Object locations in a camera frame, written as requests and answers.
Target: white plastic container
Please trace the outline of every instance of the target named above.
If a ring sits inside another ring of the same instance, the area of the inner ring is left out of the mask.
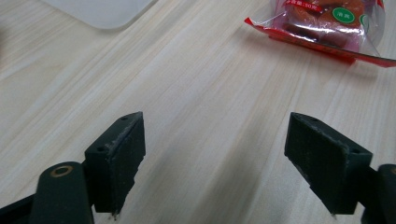
[[[73,17],[100,29],[119,28],[153,0],[42,0]]]

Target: snack bag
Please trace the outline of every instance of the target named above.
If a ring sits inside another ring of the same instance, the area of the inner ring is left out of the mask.
[[[272,0],[245,22],[282,41],[343,58],[396,66],[375,46],[384,33],[382,0]]]

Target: red package edge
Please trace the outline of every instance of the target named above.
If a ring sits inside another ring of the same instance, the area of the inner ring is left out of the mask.
[[[373,63],[373,64],[376,64],[381,67],[386,67],[386,68],[396,67],[396,60],[379,58],[379,57],[375,57],[375,56],[361,54],[358,52],[352,52],[352,51],[344,50],[344,49],[337,49],[337,48],[329,47],[329,46],[322,45],[319,43],[310,42],[310,41],[298,38],[296,36],[290,35],[286,32],[279,31],[277,29],[264,27],[261,25],[254,25],[250,18],[246,18],[245,23],[251,25],[253,28],[255,28],[256,30],[258,30],[260,32],[268,34],[270,37],[273,37],[275,39],[278,39],[278,40],[281,40],[284,42],[296,44],[296,45],[303,46],[303,47],[306,47],[309,49],[315,49],[318,51],[330,53],[330,54],[337,55],[340,57],[353,58],[353,59],[357,59],[357,60],[364,61],[367,63]]]

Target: wooden table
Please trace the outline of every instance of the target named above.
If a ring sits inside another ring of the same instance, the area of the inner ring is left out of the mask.
[[[0,2],[0,206],[143,111],[147,155],[117,221],[360,223],[333,217],[284,156],[290,112],[396,162],[396,69],[347,64],[244,24],[268,0],[162,0],[101,31],[40,1]],[[387,1],[395,8],[394,1]],[[396,58],[396,15],[382,55]]]

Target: transparent plastic packaging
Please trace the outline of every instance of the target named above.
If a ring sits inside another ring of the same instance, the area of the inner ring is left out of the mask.
[[[245,22],[282,41],[383,67],[375,46],[385,30],[382,0],[272,0]]]

